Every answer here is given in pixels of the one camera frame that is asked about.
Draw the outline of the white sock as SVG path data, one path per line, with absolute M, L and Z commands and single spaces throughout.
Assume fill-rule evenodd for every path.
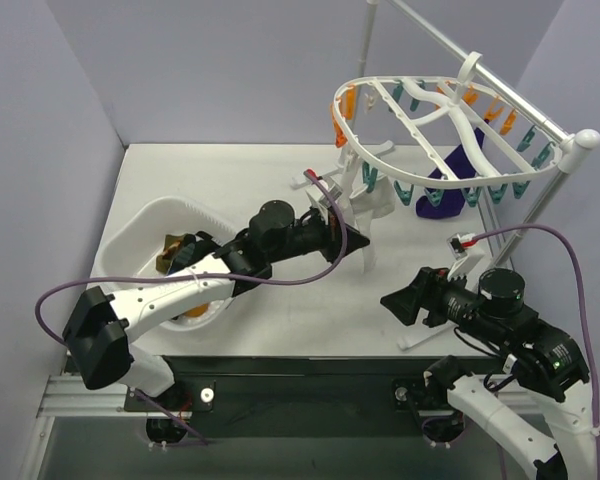
M 379 178 L 371 192 L 362 185 L 353 190 L 350 196 L 352 213 L 358 231 L 370 240 L 370 244 L 362 249 L 363 272 L 370 272 L 376 264 L 376 252 L 371 236 L 373 220 L 388 216 L 395 210 L 395 193 L 393 184 L 386 176 Z
M 339 157 L 339 177 L 336 183 L 340 187 L 343 200 L 348 201 L 353 192 L 353 183 L 356 178 L 360 164 L 358 153 L 346 144 L 341 149 Z

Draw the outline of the black blue sock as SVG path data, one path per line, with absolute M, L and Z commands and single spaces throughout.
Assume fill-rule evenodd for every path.
M 167 274 L 170 275 L 192 266 L 219 248 L 220 244 L 215 241 L 214 237 L 204 231 L 185 234 L 170 260 Z

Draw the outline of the white round clip hanger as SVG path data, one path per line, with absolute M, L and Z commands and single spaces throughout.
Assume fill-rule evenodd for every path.
M 572 140 L 533 116 L 504 88 L 482 75 L 471 52 L 457 74 L 370 75 L 351 79 L 330 105 L 335 144 L 359 155 L 367 191 L 386 176 L 410 204 L 418 191 L 438 206 L 450 191 L 476 203 L 516 197 L 557 169 Z

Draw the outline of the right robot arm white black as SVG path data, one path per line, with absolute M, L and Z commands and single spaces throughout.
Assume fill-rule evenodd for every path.
M 380 302 L 405 325 L 426 311 L 425 325 L 452 322 L 492 347 L 500 371 L 529 393 L 551 433 L 532 427 L 452 355 L 425 370 L 426 401 L 469 418 L 530 479 L 600 479 L 594 373 L 578 344 L 525 304 L 525 281 L 518 273 L 491 269 L 481 275 L 476 292 L 465 284 L 446 269 L 423 267 L 410 285 Z

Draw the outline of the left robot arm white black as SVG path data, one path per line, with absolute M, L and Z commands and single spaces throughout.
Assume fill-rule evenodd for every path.
M 181 403 L 183 386 L 162 356 L 143 351 L 135 341 L 195 307 L 271 283 L 277 262 L 318 252 L 336 264 L 369 244 L 333 208 L 312 207 L 297 218 L 290 204 L 269 201 L 233 240 L 206 246 L 193 264 L 155 279 L 151 287 L 133 281 L 113 293 L 99 286 L 86 289 L 63 339 L 87 389 L 120 383 L 142 390 L 159 410 L 170 411 Z

